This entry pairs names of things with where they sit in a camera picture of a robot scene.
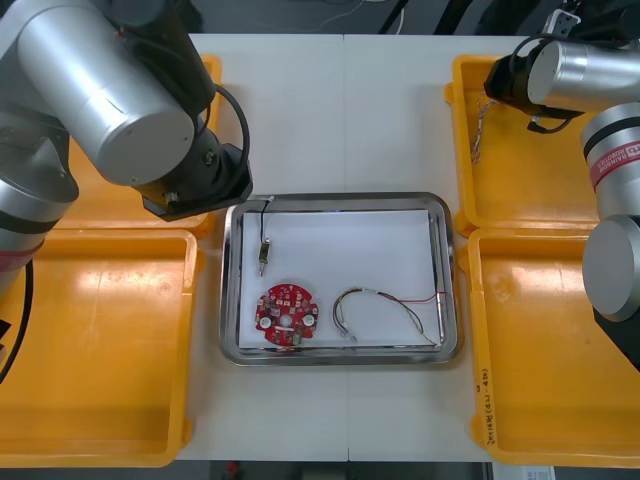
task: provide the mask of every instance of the wire with connector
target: wire with connector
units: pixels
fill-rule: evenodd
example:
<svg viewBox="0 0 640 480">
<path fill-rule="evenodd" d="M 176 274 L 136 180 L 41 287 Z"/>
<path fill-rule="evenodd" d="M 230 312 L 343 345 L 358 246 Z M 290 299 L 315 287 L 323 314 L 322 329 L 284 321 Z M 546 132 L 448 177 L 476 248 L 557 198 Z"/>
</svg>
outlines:
<svg viewBox="0 0 640 480">
<path fill-rule="evenodd" d="M 432 302 L 433 300 L 435 300 L 438 293 L 442 293 L 442 292 L 436 292 L 428 298 L 407 300 L 407 299 L 399 299 L 389 293 L 385 293 L 379 290 L 373 290 L 371 288 L 365 288 L 365 287 L 352 287 L 345 290 L 340 294 L 340 296 L 338 296 L 336 301 L 333 303 L 333 312 L 332 312 L 333 323 L 335 324 L 336 328 L 340 332 L 340 335 L 342 335 L 343 337 L 348 337 L 353 342 L 357 342 L 358 339 L 353 333 L 349 331 L 349 328 L 347 327 L 347 324 L 344 318 L 344 311 L 342 309 L 342 303 L 344 302 L 344 299 L 354 293 L 370 293 L 373 295 L 379 295 L 382 298 L 386 298 L 387 300 L 397 303 L 405 310 L 405 312 L 407 313 L 409 318 L 411 318 L 411 321 L 415 325 L 416 330 L 418 330 L 420 335 L 422 335 L 431 344 L 430 346 L 437 345 L 436 342 L 434 342 L 429 337 L 427 337 L 427 335 L 424 332 L 424 325 L 422 324 L 422 320 L 420 319 L 418 314 L 407 304 L 419 304 L 419 303 Z"/>
<path fill-rule="evenodd" d="M 275 197 L 270 196 L 264 202 L 264 207 L 260 211 L 260 251 L 258 252 L 258 274 L 262 277 L 264 271 L 269 264 L 269 250 L 271 249 L 271 241 L 266 238 L 264 232 L 264 213 L 267 211 L 269 204 L 273 202 Z"/>
</svg>

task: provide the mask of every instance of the red circuit board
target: red circuit board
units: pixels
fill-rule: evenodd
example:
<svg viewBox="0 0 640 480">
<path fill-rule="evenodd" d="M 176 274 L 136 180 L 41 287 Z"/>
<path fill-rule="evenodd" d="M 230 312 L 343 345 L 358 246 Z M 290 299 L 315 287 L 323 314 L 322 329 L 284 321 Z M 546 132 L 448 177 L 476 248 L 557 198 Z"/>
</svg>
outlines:
<svg viewBox="0 0 640 480">
<path fill-rule="evenodd" d="M 297 347 L 312 338 L 318 324 L 318 305 L 311 294 L 290 283 L 276 285 L 258 300 L 256 328 L 264 338 L 281 347 Z"/>
</svg>

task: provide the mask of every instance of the tray rim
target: tray rim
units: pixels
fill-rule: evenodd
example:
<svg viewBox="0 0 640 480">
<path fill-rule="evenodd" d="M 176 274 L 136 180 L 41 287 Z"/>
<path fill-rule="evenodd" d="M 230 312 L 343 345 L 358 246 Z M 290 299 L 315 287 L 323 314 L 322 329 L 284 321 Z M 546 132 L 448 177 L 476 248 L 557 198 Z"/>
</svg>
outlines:
<svg viewBox="0 0 640 480">
<path fill-rule="evenodd" d="M 241 226 L 239 224 L 242 215 L 246 213 L 259 212 L 264 202 L 270 196 L 255 196 L 248 202 L 230 208 L 225 216 L 224 240 L 223 240 L 223 266 L 222 281 L 220 284 L 220 325 L 219 341 L 220 349 L 230 362 L 239 366 L 300 366 L 300 365 L 373 365 L 373 364 L 408 364 L 408 363 L 445 363 L 453 359 L 462 346 L 462 332 L 458 321 L 456 308 L 456 292 L 454 288 L 454 248 L 453 232 L 451 226 L 451 215 L 444 201 L 432 193 L 423 192 L 400 192 L 400 193 L 339 193 L 339 194 L 287 194 L 274 196 L 275 201 L 289 202 L 298 205 L 293 211 L 313 212 L 313 211 L 379 211 L 379 210 L 415 210 L 417 208 L 388 208 L 389 202 L 396 202 L 398 205 L 412 204 L 420 205 L 420 209 L 427 210 L 435 221 L 436 231 L 431 230 L 439 238 L 437 242 L 432 242 L 432 249 L 439 248 L 439 261 L 435 262 L 437 275 L 442 281 L 442 288 L 447 294 L 438 296 L 438 310 L 440 315 L 441 331 L 445 331 L 444 339 L 441 335 L 442 345 L 439 349 L 423 348 L 403 348 L 404 355 L 394 352 L 389 353 L 389 348 L 363 347 L 359 352 L 355 349 L 338 348 L 317 348 L 305 349 L 300 355 L 284 355 L 282 353 L 265 352 L 260 355 L 247 355 L 240 349 L 235 341 L 235 332 L 238 316 L 238 296 L 241 273 L 242 240 Z M 324 203 L 327 206 L 319 208 L 317 203 Z M 377 202 L 376 206 L 371 206 L 371 202 Z M 344 207 L 349 203 L 352 208 Z"/>
</svg>

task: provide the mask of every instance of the white table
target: white table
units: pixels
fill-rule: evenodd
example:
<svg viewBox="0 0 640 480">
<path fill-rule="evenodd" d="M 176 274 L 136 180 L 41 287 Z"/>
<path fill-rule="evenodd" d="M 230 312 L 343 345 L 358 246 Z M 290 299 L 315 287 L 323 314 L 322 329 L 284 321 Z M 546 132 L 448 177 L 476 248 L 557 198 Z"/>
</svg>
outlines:
<svg viewBox="0 0 640 480">
<path fill-rule="evenodd" d="M 458 210 L 443 88 L 464 53 L 516 38 L 200 35 L 251 127 L 254 193 L 429 191 Z M 223 141 L 239 142 L 228 108 Z M 243 368 L 217 346 L 219 252 L 194 317 L 182 459 L 487 461 L 471 440 L 467 342 L 445 367 Z M 464 320 L 465 330 L 468 325 Z"/>
</svg>

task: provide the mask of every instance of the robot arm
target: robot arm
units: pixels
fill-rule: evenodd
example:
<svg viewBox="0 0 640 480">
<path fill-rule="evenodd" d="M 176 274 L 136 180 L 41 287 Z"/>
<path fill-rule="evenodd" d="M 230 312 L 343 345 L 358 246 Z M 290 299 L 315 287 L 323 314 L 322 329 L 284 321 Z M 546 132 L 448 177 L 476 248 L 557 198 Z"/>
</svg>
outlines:
<svg viewBox="0 0 640 480">
<path fill-rule="evenodd" d="M 583 112 L 600 112 L 581 135 L 601 220 L 587 241 L 583 279 L 596 321 L 640 370 L 640 51 L 620 48 L 640 36 L 637 22 L 629 23 L 638 14 L 640 6 L 609 14 L 608 33 L 595 38 L 589 25 L 571 30 L 582 38 L 532 37 L 540 45 L 526 57 L 517 56 L 518 48 L 498 60 L 485 90 L 532 115 L 528 128 L 538 133 L 555 133 Z M 545 129 L 541 117 L 562 123 Z"/>
<path fill-rule="evenodd" d="M 216 93 L 238 113 L 242 150 L 206 128 Z M 252 189 L 246 119 L 170 0 L 18 0 L 0 21 L 0 292 L 78 196 L 69 134 L 166 220 Z"/>
</svg>

